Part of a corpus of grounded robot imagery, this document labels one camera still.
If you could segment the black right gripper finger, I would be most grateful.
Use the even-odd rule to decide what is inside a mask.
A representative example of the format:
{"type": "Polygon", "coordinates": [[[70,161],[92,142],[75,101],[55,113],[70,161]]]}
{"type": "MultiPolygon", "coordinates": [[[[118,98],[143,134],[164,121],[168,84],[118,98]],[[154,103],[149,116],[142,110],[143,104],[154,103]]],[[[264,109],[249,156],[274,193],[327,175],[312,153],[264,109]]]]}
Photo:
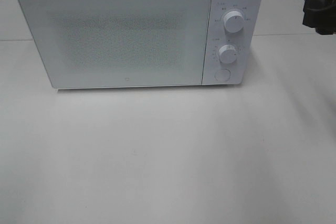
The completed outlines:
{"type": "Polygon", "coordinates": [[[335,0],[305,0],[304,26],[314,28],[317,34],[335,34],[335,0]]]}

